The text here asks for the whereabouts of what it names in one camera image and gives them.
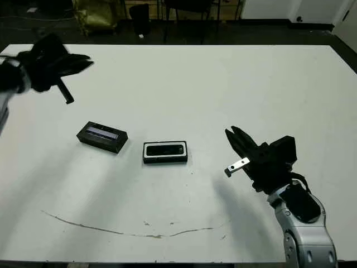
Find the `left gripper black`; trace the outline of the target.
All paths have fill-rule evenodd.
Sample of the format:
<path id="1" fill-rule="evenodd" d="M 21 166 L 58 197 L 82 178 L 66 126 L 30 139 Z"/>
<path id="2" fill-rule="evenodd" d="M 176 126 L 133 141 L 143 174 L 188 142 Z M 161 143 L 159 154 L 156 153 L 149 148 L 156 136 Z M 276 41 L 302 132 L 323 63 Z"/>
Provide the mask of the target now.
<path id="1" fill-rule="evenodd" d="M 70 54 L 54 33 L 38 40 L 31 50 L 19 52 L 16 59 L 27 71 L 32 89 L 44 92 L 55 85 L 67 104 L 74 102 L 74 98 L 61 78 L 81 73 L 94 64 L 87 55 Z"/>

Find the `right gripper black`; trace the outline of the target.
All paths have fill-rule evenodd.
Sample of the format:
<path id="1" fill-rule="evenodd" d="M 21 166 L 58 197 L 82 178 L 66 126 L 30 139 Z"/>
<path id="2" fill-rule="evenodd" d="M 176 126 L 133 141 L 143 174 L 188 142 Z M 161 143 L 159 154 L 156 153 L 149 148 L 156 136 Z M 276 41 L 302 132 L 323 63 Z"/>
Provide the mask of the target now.
<path id="1" fill-rule="evenodd" d="M 241 159 L 224 170 L 228 177 L 242 169 L 253 181 L 252 187 L 267 195 L 291 182 L 295 163 L 293 141 L 275 141 L 258 146 L 241 128 L 231 126 L 231 129 L 225 129 L 225 134 Z"/>

